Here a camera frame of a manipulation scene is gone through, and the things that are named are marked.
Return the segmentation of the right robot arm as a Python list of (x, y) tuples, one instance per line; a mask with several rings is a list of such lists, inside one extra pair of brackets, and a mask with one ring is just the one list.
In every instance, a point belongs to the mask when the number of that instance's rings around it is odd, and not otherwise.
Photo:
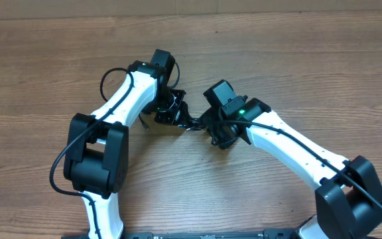
[(350, 160), (324, 149), (261, 100), (238, 96), (225, 80), (204, 97), (210, 108), (202, 123), (213, 145), (227, 149), (242, 139), (277, 158), (314, 191), (316, 213), (291, 238), (365, 238), (382, 223), (382, 184), (365, 157)]

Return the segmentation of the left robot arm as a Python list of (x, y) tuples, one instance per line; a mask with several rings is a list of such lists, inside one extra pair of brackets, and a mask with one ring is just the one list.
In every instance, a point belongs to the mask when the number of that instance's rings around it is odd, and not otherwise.
[(135, 61), (123, 69), (125, 80), (90, 115), (77, 113), (70, 122), (68, 142), (57, 157), (64, 161), (64, 178), (72, 182), (70, 195), (81, 197), (90, 225), (84, 238), (121, 238), (124, 224), (118, 192), (127, 176), (129, 129), (141, 114), (157, 121), (190, 125), (181, 116), (183, 91), (168, 85), (175, 58), (155, 50), (150, 62)]

